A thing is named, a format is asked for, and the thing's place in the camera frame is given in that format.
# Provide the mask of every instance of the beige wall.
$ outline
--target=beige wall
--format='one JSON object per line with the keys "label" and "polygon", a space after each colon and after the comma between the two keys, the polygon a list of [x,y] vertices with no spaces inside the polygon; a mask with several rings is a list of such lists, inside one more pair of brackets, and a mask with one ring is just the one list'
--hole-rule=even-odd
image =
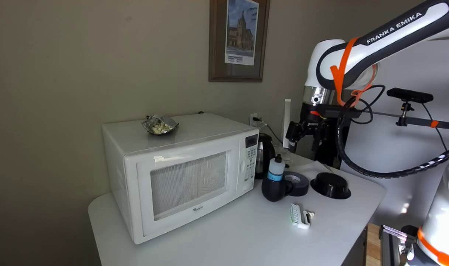
{"label": "beige wall", "polygon": [[280,132],[318,41],[418,2],[272,0],[263,83],[209,83],[208,0],[0,0],[0,265],[99,265],[87,206],[109,191],[102,123],[258,112]]}

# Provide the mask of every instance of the blue label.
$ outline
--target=blue label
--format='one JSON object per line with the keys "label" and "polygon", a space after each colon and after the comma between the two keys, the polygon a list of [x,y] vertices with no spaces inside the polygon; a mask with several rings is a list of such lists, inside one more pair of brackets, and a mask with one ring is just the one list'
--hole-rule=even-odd
{"label": "blue label", "polygon": [[282,180],[282,175],[274,175],[274,174],[269,172],[267,174],[267,178],[272,180],[272,181],[280,181],[280,180]]}

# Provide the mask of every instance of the cathedral painting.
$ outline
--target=cathedral painting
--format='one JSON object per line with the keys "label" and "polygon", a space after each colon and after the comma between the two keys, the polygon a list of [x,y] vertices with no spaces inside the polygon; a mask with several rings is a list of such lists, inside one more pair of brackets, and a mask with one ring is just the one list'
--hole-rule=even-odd
{"label": "cathedral painting", "polygon": [[254,65],[258,10],[254,1],[228,0],[225,63]]}

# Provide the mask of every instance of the framed picture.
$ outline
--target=framed picture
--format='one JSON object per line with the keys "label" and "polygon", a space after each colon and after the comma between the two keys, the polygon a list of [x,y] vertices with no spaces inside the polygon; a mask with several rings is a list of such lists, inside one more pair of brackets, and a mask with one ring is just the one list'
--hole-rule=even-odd
{"label": "framed picture", "polygon": [[270,0],[210,0],[209,81],[262,82]]}

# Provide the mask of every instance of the scrub brush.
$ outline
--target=scrub brush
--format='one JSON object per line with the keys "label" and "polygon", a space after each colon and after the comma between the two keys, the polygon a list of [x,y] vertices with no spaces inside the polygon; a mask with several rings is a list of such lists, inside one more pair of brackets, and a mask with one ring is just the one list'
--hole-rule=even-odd
{"label": "scrub brush", "polygon": [[292,224],[298,226],[301,229],[309,229],[310,228],[310,216],[312,213],[303,211],[303,216],[300,213],[300,207],[297,204],[292,204],[290,206],[290,217],[292,219]]}

